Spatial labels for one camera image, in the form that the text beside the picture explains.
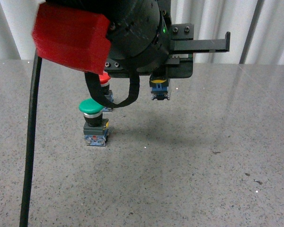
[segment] black screw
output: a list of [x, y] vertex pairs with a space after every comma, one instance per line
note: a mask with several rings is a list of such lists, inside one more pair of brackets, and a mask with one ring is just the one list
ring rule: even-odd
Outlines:
[[177, 34], [177, 33], [178, 33], [178, 28], [177, 28], [177, 27], [174, 27], [174, 29], [172, 30], [172, 32], [173, 32], [174, 34]]
[[114, 23], [110, 24], [109, 30], [111, 30], [111, 31], [114, 31], [114, 30], [115, 30], [115, 24], [114, 24]]
[[189, 26], [186, 26], [184, 31], [188, 33], [189, 32]]

